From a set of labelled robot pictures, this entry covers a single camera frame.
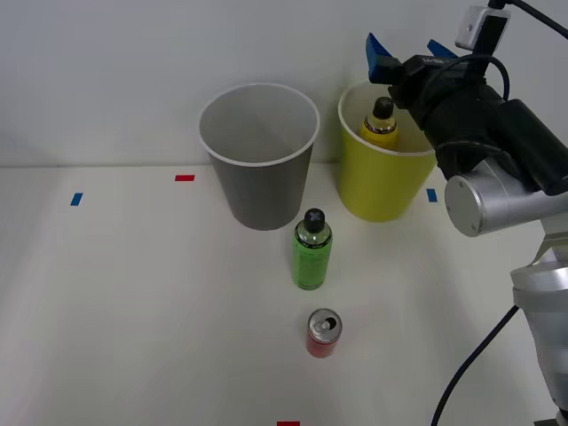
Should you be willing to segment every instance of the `black bottle cap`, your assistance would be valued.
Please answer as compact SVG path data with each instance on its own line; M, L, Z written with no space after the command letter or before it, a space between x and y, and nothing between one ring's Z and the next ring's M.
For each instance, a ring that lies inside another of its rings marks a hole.
M394 110L394 102L391 98L386 96L381 96L375 101L375 107L373 108L373 115L376 118L385 120L392 116L392 111Z
M304 215L304 226L310 233L319 233L326 226L326 215L320 209L309 209Z

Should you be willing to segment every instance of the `yellow bottle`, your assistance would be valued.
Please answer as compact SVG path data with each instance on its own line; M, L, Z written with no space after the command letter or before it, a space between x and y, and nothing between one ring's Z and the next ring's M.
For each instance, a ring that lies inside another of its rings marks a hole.
M392 115L393 110L394 103L391 98L378 98L373 112L363 122L360 136L369 144L398 151L398 125Z

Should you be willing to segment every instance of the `red tape marker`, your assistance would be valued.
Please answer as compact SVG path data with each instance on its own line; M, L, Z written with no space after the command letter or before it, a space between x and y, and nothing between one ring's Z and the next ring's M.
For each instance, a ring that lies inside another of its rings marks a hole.
M176 182L193 182L195 175L176 175Z

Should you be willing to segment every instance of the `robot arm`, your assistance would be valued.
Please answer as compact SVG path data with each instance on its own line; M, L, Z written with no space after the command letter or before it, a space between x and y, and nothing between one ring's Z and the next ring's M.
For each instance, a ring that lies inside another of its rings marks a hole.
M473 51L465 57L438 48L439 56L415 55L403 64L369 35L369 80L390 86L397 107L436 149L448 215L460 232L475 237L542 221L537 256L511 278L558 419L568 421L568 148L522 101L509 100L507 70L491 56L509 20L505 4L568 38L568 30L522 0L491 0L491 7L466 13L456 40ZM485 81L490 62L503 76L503 96Z

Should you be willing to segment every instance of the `yellow cup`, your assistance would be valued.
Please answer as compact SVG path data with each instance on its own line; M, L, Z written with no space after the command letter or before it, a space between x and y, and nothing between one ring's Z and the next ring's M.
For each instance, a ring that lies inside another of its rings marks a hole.
M359 137L361 123L381 96L390 96L387 86L365 81L345 91L337 108L343 140L339 195L351 213L372 222L404 213L436 164L428 139L410 114L396 107L398 152Z

